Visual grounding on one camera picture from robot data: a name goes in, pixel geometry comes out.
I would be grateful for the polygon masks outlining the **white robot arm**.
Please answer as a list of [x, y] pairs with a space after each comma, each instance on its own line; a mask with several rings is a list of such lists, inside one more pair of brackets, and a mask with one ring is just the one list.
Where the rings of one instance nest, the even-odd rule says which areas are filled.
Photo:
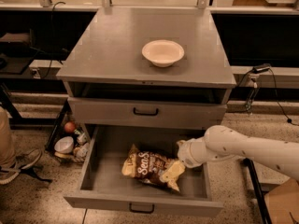
[[188, 168], [232, 155], [299, 180], [298, 143], [247, 136], [222, 125], [209, 127], [200, 138], [178, 141], [178, 158]]

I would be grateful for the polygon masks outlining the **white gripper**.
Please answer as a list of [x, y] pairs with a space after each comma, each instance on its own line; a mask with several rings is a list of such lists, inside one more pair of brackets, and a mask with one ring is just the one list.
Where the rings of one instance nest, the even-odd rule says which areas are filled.
[[188, 168], [212, 161], [215, 153], [206, 147], [204, 138], [177, 141], [178, 158]]

